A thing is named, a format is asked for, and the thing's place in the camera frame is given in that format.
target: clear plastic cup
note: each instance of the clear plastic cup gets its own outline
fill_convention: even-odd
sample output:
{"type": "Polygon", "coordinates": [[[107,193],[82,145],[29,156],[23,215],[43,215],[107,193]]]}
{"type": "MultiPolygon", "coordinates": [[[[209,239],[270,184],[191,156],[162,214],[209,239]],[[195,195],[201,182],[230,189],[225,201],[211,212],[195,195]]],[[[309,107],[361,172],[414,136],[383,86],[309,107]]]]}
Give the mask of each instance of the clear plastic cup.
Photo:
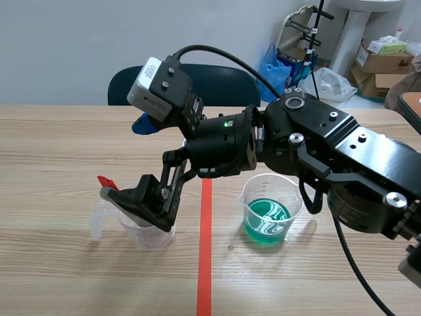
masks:
{"type": "Polygon", "coordinates": [[[244,208],[244,225],[259,242],[284,240],[294,219],[304,208],[298,185],[279,174],[259,174],[249,179],[238,202],[244,208]]]}
{"type": "MultiPolygon", "coordinates": [[[[136,186],[137,183],[128,186],[128,188],[134,188],[136,186]]],[[[110,216],[117,218],[118,222],[137,246],[148,250],[155,250],[166,246],[176,233],[176,225],[171,228],[170,232],[164,232],[147,221],[143,221],[142,225],[139,226],[112,203],[101,200],[93,205],[89,220],[92,240],[100,239],[102,235],[101,219],[110,216]]]]}

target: white plastic bag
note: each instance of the white plastic bag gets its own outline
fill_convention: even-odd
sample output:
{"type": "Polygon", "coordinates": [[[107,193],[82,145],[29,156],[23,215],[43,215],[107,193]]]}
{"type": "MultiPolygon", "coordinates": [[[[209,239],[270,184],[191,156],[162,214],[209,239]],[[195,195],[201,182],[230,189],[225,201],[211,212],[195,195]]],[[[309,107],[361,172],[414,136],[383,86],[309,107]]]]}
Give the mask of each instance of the white plastic bag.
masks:
{"type": "MultiPolygon", "coordinates": [[[[321,68],[314,72],[314,78],[316,79],[317,90],[321,99],[345,101],[358,91],[350,85],[347,79],[328,68],[321,68]]],[[[298,86],[304,92],[316,96],[311,76],[301,80],[298,86]]]]}

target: red tape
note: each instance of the red tape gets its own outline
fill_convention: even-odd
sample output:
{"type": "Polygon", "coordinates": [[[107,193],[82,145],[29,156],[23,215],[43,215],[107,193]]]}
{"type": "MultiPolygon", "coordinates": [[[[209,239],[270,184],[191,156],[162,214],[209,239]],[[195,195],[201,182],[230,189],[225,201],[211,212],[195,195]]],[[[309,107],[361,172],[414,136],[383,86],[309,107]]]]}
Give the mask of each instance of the red tape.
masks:
{"type": "Polygon", "coordinates": [[[212,316],[212,180],[202,180],[197,316],[212,316]]]}

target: robotic arm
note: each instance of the robotic arm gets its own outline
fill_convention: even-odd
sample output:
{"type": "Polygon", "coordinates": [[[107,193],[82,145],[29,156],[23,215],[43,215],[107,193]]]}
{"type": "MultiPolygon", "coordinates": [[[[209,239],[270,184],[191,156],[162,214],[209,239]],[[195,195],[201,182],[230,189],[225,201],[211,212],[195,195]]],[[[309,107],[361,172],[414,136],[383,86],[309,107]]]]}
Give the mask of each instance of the robotic arm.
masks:
{"type": "MultiPolygon", "coordinates": [[[[101,189],[101,196],[135,223],[143,219],[169,232],[187,181],[196,175],[235,176],[260,162],[299,177],[312,214],[321,211],[326,194],[333,216],[349,228],[421,242],[421,154],[360,126],[351,115],[299,88],[286,90],[264,111],[249,105],[236,115],[206,119],[203,102],[191,92],[192,82],[179,70],[178,59],[150,58],[128,101],[145,112],[134,130],[150,134],[177,126],[186,139],[183,147],[163,154],[160,180],[144,174],[137,188],[101,189]],[[304,183],[316,190],[313,201],[304,183]]],[[[421,287],[421,246],[407,251],[399,270],[421,287]]]]}

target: green liquid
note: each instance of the green liquid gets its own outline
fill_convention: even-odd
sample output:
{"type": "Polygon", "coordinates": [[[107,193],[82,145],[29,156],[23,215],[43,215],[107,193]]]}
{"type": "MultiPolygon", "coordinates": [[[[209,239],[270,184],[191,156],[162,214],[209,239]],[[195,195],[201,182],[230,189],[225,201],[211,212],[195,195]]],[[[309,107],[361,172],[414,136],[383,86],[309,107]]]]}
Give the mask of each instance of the green liquid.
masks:
{"type": "MultiPolygon", "coordinates": [[[[249,203],[253,212],[268,220],[284,220],[291,216],[287,208],[273,199],[255,199],[249,203]]],[[[287,224],[271,223],[255,217],[252,214],[246,216],[245,229],[249,235],[258,242],[271,243],[284,240],[287,224]]]]}

